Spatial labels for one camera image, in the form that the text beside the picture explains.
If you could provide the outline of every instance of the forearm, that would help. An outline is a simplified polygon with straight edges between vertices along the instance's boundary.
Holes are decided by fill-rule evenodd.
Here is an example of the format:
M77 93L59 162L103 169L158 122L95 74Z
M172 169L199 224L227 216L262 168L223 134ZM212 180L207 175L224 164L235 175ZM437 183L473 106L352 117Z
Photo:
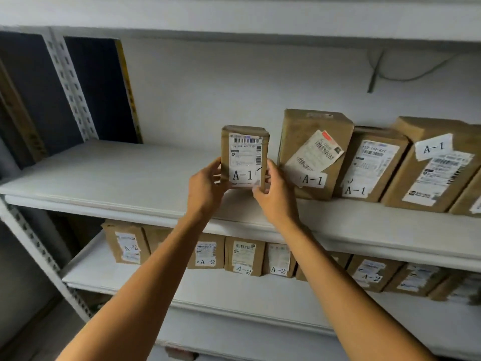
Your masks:
M432 354L380 307L294 223L280 230L352 361L434 360Z
M207 220L187 215L72 340L60 361L147 359Z

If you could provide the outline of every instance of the person's right arm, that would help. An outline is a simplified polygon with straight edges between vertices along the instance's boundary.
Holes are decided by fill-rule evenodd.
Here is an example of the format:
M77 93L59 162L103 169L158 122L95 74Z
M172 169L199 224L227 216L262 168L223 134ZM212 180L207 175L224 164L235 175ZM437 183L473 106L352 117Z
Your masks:
M299 221L293 188L268 161L270 189L253 189L267 219L289 245L352 361L434 361L433 354L379 306Z

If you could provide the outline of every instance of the black panel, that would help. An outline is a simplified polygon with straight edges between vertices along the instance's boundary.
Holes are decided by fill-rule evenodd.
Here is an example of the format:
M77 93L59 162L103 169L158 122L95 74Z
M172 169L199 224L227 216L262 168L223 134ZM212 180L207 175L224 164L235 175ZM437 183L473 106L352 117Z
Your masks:
M113 39L66 37L99 139L137 143Z
M0 32L0 58L47 152L56 154L82 143L43 38L32 34Z

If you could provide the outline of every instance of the large cardboard box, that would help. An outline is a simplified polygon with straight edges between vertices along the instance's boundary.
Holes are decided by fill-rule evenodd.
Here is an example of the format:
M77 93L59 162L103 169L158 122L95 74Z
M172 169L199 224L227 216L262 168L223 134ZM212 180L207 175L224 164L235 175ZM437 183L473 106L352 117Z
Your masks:
M265 248L265 242L226 237L224 269L243 275L261 276Z
M474 175L449 212L481 218L481 170Z
M446 212L481 164L479 129L457 120L406 116L397 118L393 128L413 145L381 202Z
M447 268L406 263L384 291L425 297L449 274Z
M260 127L222 128L221 180L234 189L266 185L269 133Z
M355 127L334 196L377 203L408 145L394 129Z
M145 236L147 238L147 243L149 244L151 253L154 253L154 251L159 248L160 244L172 231L172 228L158 227L148 224L144 224L142 227L145 231Z
M347 273L364 290L380 293L403 264L392 259L354 255Z
M278 164L303 199L330 200L354 124L344 114L287 109Z
M287 244L266 243L262 274L273 274L292 278L296 260Z
M187 268L224 268L225 236L202 233L190 256Z
M147 261L150 250L141 224L107 219L102 228L116 262L140 265Z
M429 293L436 301L453 301L461 304L481 303L481 274L451 270L452 274Z
M332 258L339 264L340 267L346 268L347 263L351 259L351 256L349 253L343 253L343 252L334 252L330 251L329 254L332 256ZM301 280L301 281L307 281L304 272L302 271L302 268L300 266L297 267L296 271L296 279Z

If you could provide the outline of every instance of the person's left hand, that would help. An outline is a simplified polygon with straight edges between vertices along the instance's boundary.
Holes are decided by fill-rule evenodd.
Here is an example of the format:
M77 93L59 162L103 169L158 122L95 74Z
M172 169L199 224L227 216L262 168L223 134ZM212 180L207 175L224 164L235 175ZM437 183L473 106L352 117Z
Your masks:
M230 182L214 183L220 180L220 157L203 168L189 180L187 214L201 215L210 219L219 209L224 193L230 189Z

